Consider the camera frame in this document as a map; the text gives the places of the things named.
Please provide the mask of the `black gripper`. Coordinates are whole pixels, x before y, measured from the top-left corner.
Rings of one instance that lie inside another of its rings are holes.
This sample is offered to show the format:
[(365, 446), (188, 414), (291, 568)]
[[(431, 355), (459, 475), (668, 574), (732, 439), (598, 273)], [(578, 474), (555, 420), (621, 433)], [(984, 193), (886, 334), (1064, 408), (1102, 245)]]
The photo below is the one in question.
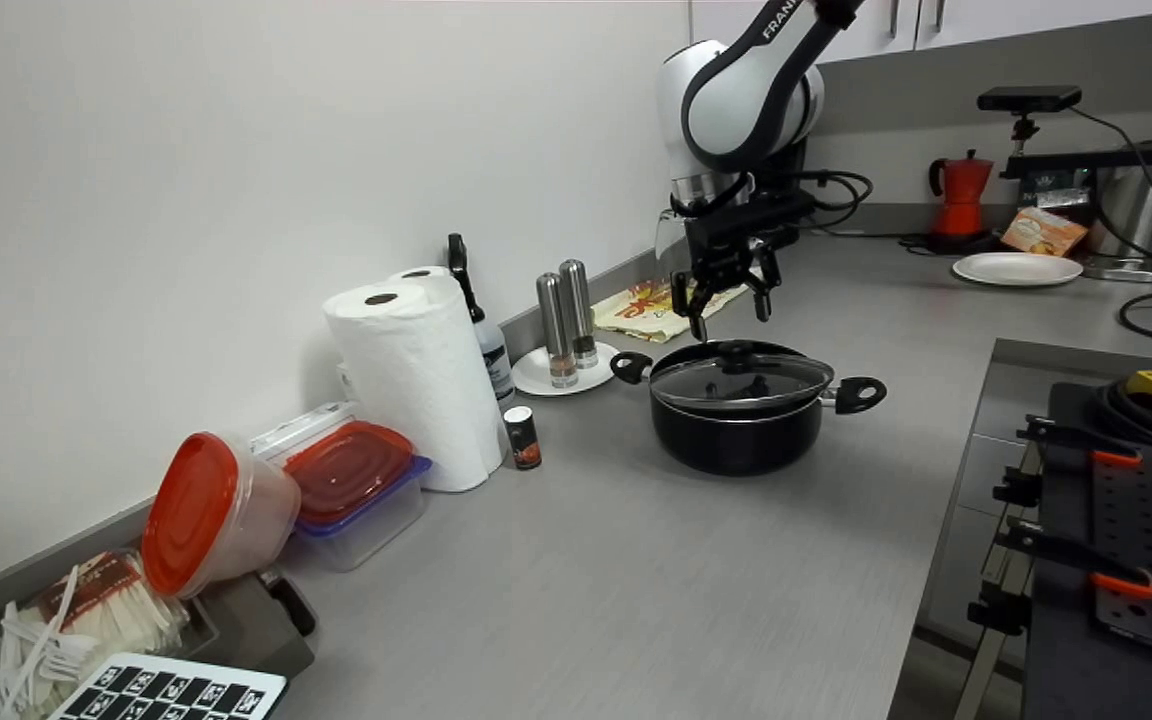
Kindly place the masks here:
[(778, 251), (798, 241), (813, 195), (798, 185), (759, 185), (741, 176), (682, 176), (668, 208), (686, 219), (686, 262), (668, 283), (673, 313), (687, 319), (698, 341), (707, 336), (704, 290), (735, 290), (749, 280), (756, 315), (771, 315), (771, 290), (781, 283)]

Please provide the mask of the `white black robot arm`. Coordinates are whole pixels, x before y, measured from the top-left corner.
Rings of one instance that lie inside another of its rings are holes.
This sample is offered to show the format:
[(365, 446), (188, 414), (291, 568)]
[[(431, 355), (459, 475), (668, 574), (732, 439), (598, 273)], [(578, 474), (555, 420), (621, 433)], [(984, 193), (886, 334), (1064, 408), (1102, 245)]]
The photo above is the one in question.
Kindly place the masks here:
[(826, 111), (817, 62), (857, 13), (861, 0), (765, 0), (732, 44), (698, 39), (665, 62), (668, 211), (687, 248), (673, 313), (698, 341), (729, 290), (749, 290), (756, 315), (771, 315), (778, 251), (822, 208), (806, 193), (806, 144)]

